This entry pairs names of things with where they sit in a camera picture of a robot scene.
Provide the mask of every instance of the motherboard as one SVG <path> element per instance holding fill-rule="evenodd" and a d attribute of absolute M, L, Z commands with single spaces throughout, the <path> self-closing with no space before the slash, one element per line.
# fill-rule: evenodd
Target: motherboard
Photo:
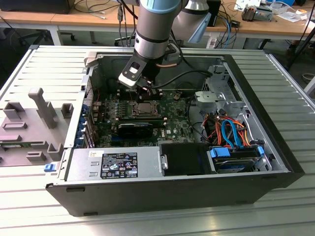
<path fill-rule="evenodd" d="M 187 100 L 175 90 L 163 91 L 156 100 L 135 102 L 135 92 L 118 91 L 94 103 L 97 148 L 145 147 L 160 143 L 192 143 Z"/>

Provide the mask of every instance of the blue latch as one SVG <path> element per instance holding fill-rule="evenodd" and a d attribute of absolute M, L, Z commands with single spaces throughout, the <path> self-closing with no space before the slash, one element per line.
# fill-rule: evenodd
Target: blue latch
<path fill-rule="evenodd" d="M 215 147 L 210 150 L 210 155 L 212 158 L 215 157 L 230 157 L 230 152 L 227 147 Z"/>
<path fill-rule="evenodd" d="M 259 146 L 258 148 L 259 154 L 262 156 L 263 154 L 265 154 L 265 150 L 262 148 L 262 146 Z"/>
<path fill-rule="evenodd" d="M 55 164 L 46 164 L 44 168 L 44 172 L 54 172 L 56 170 L 57 168 Z"/>

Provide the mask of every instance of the green circuit board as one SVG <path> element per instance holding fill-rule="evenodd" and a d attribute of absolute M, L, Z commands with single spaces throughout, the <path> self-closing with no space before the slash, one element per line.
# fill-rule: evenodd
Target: green circuit board
<path fill-rule="evenodd" d="M 186 116 L 185 98 L 174 99 L 175 91 L 163 92 L 160 100 L 145 101 L 150 102 L 154 107 L 154 118 L 148 119 L 148 112 L 133 109 L 134 101 L 120 100 L 115 95 L 109 95 L 100 104 L 95 107 L 97 114 L 94 113 L 94 120 L 97 129 L 97 148 L 109 147 L 145 147 L 157 146 L 158 142 L 168 141 L 173 143 L 192 143 L 194 142 L 193 132 L 189 129 Z M 133 118 L 135 112 L 139 111 L 143 118 L 139 123 L 150 123 L 154 125 L 153 135 L 143 139 L 120 139 L 117 134 L 119 124 L 122 120 Z"/>

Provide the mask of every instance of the computer tower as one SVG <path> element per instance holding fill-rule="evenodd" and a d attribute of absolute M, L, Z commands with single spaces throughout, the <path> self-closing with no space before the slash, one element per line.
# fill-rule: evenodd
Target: computer tower
<path fill-rule="evenodd" d="M 68 14 L 75 0 L 1 0 L 2 11 L 31 11 Z"/>
<path fill-rule="evenodd" d="M 207 0 L 207 4 L 209 6 L 209 12 L 211 13 L 208 26 L 214 27 L 217 21 L 221 0 Z"/>

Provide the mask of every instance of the power supply label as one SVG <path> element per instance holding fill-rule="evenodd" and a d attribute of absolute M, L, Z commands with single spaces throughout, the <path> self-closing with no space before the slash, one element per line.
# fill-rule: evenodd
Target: power supply label
<path fill-rule="evenodd" d="M 138 177 L 138 155 L 136 152 L 103 154 L 102 179 L 133 177 Z"/>

